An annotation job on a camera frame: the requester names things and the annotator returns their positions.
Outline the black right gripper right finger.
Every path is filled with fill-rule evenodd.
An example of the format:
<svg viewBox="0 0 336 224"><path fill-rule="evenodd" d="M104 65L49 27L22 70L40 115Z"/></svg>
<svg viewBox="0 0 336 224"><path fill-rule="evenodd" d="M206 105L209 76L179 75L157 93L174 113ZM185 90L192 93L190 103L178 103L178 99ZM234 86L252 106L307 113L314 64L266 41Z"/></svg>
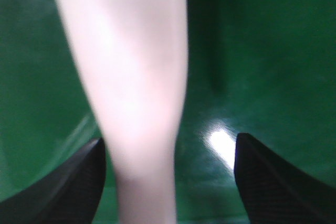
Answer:
<svg viewBox="0 0 336 224"><path fill-rule="evenodd" d="M248 133L237 135L234 176L250 223L335 223L335 188Z"/></svg>

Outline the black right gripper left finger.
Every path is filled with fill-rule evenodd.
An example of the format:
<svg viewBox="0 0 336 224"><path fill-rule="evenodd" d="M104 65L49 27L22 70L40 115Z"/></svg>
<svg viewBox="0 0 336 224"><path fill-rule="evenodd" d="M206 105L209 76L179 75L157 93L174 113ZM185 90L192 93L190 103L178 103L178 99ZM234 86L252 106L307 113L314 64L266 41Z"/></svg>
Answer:
<svg viewBox="0 0 336 224"><path fill-rule="evenodd" d="M103 139L90 140L54 171L1 202L1 223L92 223L106 180Z"/></svg>

